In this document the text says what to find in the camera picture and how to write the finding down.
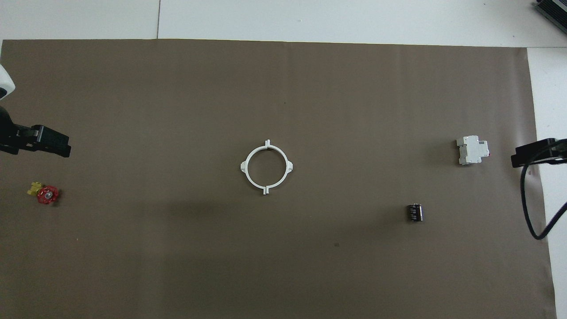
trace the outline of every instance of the brown backdrop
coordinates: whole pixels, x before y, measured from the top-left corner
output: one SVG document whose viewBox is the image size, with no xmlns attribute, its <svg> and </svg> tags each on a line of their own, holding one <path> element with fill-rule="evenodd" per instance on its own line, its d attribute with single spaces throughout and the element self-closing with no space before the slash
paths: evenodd
<svg viewBox="0 0 567 319">
<path fill-rule="evenodd" d="M 14 122 L 73 149 L 0 154 L 0 317 L 555 317 L 509 160 L 536 138 L 525 49 L 5 41 L 2 64 Z M 459 166 L 465 135 L 492 155 Z M 267 138 L 295 169 L 262 196 L 239 165 Z"/>
</svg>

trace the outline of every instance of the white plastic ring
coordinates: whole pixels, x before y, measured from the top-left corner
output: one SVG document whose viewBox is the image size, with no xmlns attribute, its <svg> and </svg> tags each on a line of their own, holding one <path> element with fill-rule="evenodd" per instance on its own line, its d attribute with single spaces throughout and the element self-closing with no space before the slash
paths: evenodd
<svg viewBox="0 0 567 319">
<path fill-rule="evenodd" d="M 279 181 L 277 181 L 275 184 L 268 185 L 268 186 L 262 186 L 262 185 L 256 184 L 252 180 L 252 178 L 250 178 L 250 174 L 248 173 L 248 163 L 249 163 L 250 159 L 252 158 L 252 156 L 254 156 L 254 154 L 258 153 L 261 150 L 266 150 L 266 149 L 276 150 L 280 155 L 283 156 L 283 159 L 285 160 L 285 172 L 284 172 L 282 178 Z M 260 146 L 259 148 L 256 148 L 256 149 L 254 149 L 253 151 L 250 152 L 250 154 L 248 155 L 246 160 L 240 164 L 240 170 L 246 174 L 246 178 L 248 178 L 248 180 L 250 181 L 250 183 L 252 183 L 252 185 L 258 187 L 261 190 L 264 190 L 264 195 L 267 195 L 267 194 L 270 193 L 270 188 L 274 188 L 275 186 L 278 186 L 279 184 L 281 184 L 284 181 L 284 179 L 286 178 L 286 176 L 289 174 L 289 172 L 291 172 L 293 170 L 293 163 L 287 160 L 287 156 L 285 156 L 284 151 L 282 151 L 280 148 L 270 144 L 270 140 L 266 140 L 266 143 L 263 146 Z"/>
</svg>

